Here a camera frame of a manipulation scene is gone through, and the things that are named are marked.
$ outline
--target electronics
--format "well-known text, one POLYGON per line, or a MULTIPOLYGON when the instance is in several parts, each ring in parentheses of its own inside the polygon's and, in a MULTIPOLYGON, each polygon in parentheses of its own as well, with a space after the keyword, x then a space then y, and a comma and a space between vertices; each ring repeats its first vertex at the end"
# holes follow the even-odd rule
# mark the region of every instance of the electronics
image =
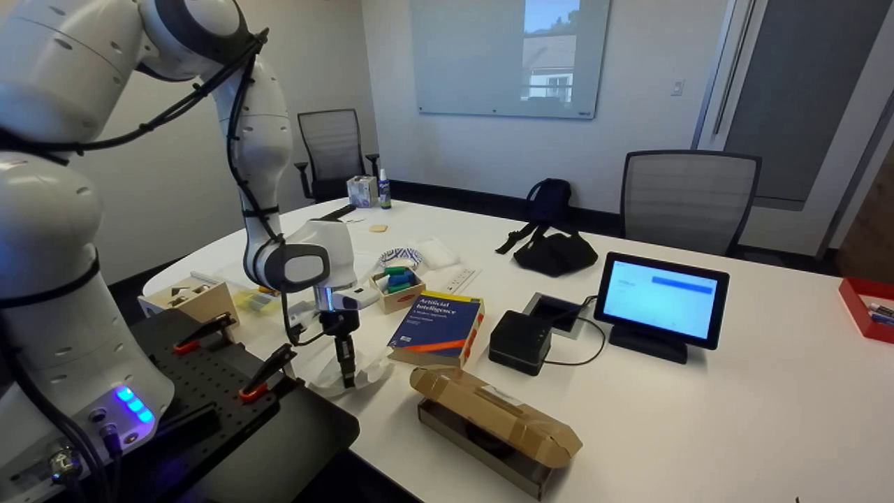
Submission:
POLYGON ((529 307, 525 307, 525 315, 550 321, 550 327, 558 336, 575 336, 579 332, 579 313, 581 313, 581 306, 567 303, 567 299, 557 299, 557 296, 546 296, 546 295, 535 295, 529 307))
POLYGON ((539 374, 550 353, 550 321, 505 310, 493 332, 490 359, 525 374, 539 374))
POLYGON ((610 255, 596 318, 613 321, 613 345, 688 360, 688 345, 716 349, 729 276, 680 264, 610 255))

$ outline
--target blue book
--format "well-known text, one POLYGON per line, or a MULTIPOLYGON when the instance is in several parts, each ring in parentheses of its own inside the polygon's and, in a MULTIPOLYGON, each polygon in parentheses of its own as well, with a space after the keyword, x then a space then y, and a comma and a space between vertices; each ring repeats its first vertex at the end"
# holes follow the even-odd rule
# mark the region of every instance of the blue book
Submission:
POLYGON ((409 363, 465 363, 473 353, 484 306, 475 296, 422 290, 395 331, 392 359, 409 363))

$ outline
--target red object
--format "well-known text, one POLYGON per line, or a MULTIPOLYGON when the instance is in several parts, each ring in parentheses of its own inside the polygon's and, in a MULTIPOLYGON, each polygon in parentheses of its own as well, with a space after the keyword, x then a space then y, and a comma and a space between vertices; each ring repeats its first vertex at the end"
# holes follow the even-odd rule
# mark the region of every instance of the red object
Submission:
POLYGON ((267 395, 269 395, 269 387, 260 384, 260 387, 255 387, 255 388, 241 388, 241 392, 239 392, 239 401, 241 401, 244 406, 251 406, 251 402, 258 402, 258 401, 267 398, 267 395))
POLYGON ((197 349, 201 349, 201 341, 176 345, 172 353, 173 355, 191 355, 197 349))
POLYGON ((892 299, 894 303, 894 288, 887 282, 871 282, 871 279, 860 279, 860 276, 845 276, 841 286, 841 299, 849 307, 849 313, 856 315, 860 332, 867 339, 877 339, 887 345, 894 345, 894 325, 877 325, 869 318, 869 306, 860 296, 877 296, 877 299, 892 299))

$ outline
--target door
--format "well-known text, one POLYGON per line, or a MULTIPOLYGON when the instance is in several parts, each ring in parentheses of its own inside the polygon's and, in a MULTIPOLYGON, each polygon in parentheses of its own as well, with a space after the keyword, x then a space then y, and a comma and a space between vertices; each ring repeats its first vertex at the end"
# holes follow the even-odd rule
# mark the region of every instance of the door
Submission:
POLYGON ((839 251, 841 275, 894 286, 894 148, 863 199, 863 208, 839 251))
POLYGON ((764 158, 743 246, 825 255, 894 92, 892 0, 729 0, 695 146, 764 158))

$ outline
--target glass door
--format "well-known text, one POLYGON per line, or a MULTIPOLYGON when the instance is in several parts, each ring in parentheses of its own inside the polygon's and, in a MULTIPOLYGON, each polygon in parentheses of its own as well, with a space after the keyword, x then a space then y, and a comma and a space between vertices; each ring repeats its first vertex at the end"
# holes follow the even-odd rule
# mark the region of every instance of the glass door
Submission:
POLYGON ((892 0, 729 0, 693 146, 764 158, 743 246, 822 255, 894 92, 892 0))

